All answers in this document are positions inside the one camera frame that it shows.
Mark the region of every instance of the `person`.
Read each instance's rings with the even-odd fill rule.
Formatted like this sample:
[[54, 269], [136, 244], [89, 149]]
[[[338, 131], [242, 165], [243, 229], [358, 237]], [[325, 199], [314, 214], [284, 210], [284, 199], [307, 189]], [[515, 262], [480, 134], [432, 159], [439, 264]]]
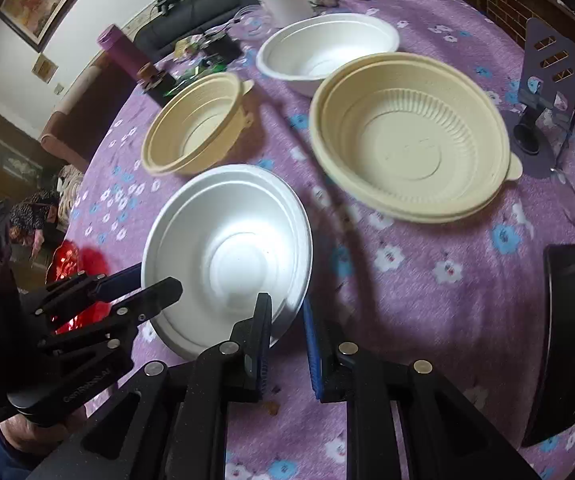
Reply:
[[10, 210], [10, 241], [32, 247], [32, 258], [43, 245], [46, 224], [56, 224], [58, 193], [41, 189]]
[[15, 415], [0, 423], [0, 479], [25, 480], [42, 460], [87, 420], [85, 406], [49, 428]]

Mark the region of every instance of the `brown sofa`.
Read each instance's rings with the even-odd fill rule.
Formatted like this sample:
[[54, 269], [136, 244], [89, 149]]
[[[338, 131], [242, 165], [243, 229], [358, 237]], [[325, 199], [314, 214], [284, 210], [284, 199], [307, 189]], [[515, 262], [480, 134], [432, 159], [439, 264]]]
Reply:
[[56, 105], [43, 128], [41, 145], [85, 172], [135, 86], [136, 82], [107, 54], [100, 54]]

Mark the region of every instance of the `table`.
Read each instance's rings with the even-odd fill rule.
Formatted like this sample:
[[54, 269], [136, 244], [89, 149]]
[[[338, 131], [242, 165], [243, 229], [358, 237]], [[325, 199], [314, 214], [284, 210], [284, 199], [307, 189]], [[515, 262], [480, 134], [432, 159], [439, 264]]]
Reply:
[[[398, 29], [402, 50], [455, 66], [499, 108], [520, 111], [522, 50], [463, 1], [341, 5], [328, 12], [386, 20]], [[551, 184], [523, 176], [505, 184], [482, 212], [452, 224], [386, 218], [323, 174], [309, 146], [309, 99], [258, 72], [259, 47], [245, 43], [244, 56], [229, 67], [256, 82], [248, 103], [255, 122], [223, 163], [275, 172], [305, 205], [314, 238], [312, 304], [340, 320], [359, 346], [399, 363], [431, 361], [518, 447], [541, 359], [543, 248], [575, 242], [575, 227]], [[177, 73], [187, 65], [166, 67]], [[158, 110], [135, 89], [95, 154], [71, 213], [67, 238], [101, 251], [111, 272], [141, 260], [154, 218], [187, 181], [155, 178], [140, 167], [141, 143]], [[557, 148], [561, 133], [549, 126], [546, 117]], [[575, 184], [575, 134], [563, 169]], [[135, 370], [155, 358], [181, 362], [146, 323], [135, 340]], [[265, 400], [231, 408], [226, 479], [345, 478], [345, 405], [314, 399], [301, 317], [270, 351]], [[543, 479], [565, 478], [575, 465], [575, 425], [520, 452]]]

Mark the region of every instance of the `bowl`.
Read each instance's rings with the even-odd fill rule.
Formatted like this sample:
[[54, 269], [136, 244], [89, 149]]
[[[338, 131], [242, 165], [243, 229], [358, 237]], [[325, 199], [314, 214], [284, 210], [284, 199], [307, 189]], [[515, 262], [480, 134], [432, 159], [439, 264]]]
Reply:
[[273, 34], [256, 64], [269, 77], [312, 97], [323, 80], [358, 57], [399, 48], [392, 25], [364, 14], [325, 14], [294, 23]]
[[143, 254], [142, 286], [167, 276], [181, 299], [152, 319], [186, 359], [229, 339], [272, 297], [274, 344], [295, 318], [310, 280], [312, 234], [305, 210], [278, 176], [256, 166], [221, 166], [194, 177], [161, 210]]
[[346, 64], [316, 91], [309, 123], [328, 175], [395, 218], [464, 218], [522, 174], [490, 98], [429, 57], [376, 54]]
[[196, 174], [222, 160], [250, 122], [242, 98], [253, 84], [221, 72], [181, 91], [151, 124], [141, 148], [143, 167], [154, 175]]

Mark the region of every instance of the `white bowl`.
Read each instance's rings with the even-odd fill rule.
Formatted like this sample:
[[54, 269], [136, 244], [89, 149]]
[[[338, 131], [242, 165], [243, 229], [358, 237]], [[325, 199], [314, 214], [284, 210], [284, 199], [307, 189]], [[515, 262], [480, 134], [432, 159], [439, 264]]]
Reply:
[[271, 344], [295, 318], [310, 280], [312, 234], [296, 194], [278, 176], [237, 164], [206, 171], [176, 192], [148, 236], [142, 286], [167, 276], [181, 299], [152, 319], [163, 342], [192, 359], [272, 297]]
[[323, 80], [359, 57], [399, 48], [392, 25], [365, 14], [326, 14], [294, 23], [272, 35], [259, 50], [261, 72], [312, 97]]
[[395, 218], [464, 218], [522, 173], [485, 92], [462, 72], [416, 54], [347, 63], [317, 90], [309, 124], [326, 173]]

